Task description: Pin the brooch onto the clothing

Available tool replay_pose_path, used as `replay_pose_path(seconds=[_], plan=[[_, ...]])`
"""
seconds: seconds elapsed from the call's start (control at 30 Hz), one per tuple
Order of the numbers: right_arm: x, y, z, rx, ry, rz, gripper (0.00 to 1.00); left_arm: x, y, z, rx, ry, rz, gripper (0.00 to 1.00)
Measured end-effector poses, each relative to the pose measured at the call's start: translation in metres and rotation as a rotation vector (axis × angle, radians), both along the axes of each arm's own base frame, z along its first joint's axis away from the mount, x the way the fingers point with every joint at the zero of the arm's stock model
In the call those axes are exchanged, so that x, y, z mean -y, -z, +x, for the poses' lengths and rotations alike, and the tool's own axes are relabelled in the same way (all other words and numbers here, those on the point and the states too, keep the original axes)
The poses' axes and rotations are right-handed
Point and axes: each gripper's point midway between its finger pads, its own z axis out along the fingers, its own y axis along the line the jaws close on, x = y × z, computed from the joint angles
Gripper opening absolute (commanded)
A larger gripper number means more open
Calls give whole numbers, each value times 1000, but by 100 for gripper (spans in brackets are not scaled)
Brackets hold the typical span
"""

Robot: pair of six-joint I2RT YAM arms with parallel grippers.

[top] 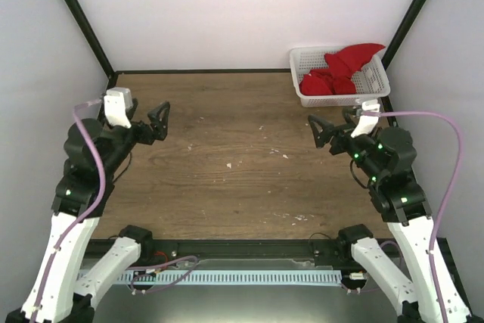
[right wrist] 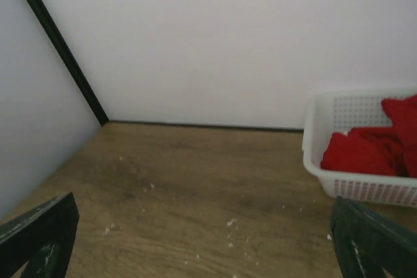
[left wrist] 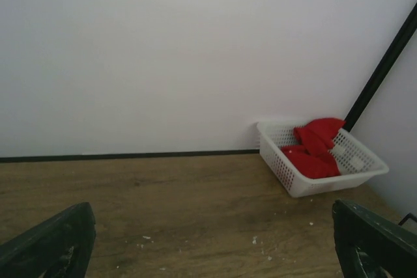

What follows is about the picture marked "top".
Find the red t-shirt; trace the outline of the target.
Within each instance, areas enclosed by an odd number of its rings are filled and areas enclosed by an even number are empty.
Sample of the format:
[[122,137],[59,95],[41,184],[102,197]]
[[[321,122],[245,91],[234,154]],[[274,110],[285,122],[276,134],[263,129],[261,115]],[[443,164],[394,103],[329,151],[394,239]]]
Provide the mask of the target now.
[[311,69],[302,78],[299,90],[305,96],[355,95],[353,75],[384,48],[377,43],[361,43],[349,45],[334,54],[326,53],[327,67]]

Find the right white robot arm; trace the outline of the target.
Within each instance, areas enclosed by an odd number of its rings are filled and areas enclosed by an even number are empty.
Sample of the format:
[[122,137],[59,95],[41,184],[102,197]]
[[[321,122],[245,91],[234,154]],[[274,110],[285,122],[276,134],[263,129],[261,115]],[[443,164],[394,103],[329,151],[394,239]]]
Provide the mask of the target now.
[[378,127],[380,104],[366,102],[343,111],[345,123],[335,126],[316,115],[308,117],[317,148],[348,154],[350,165],[368,178],[364,189],[387,224],[403,272],[384,252],[365,225],[339,231],[340,262],[358,263],[386,295],[399,322],[481,322],[458,292],[436,241],[441,215],[433,215],[412,165],[417,157],[411,133],[398,126]]

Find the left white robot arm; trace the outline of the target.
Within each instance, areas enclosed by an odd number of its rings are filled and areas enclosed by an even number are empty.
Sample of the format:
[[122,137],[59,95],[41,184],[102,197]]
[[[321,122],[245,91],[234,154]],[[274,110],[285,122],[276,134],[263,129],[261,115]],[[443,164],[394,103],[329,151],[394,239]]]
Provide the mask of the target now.
[[64,174],[52,204],[48,246],[24,304],[9,312],[7,322],[91,322],[95,309],[115,279],[131,266],[146,266],[155,255],[151,231],[128,225],[83,279],[78,272],[86,248],[115,188],[115,173],[137,144],[152,145],[168,132],[170,104],[134,122],[136,105],[120,104],[116,114],[97,119],[74,118],[67,133]]

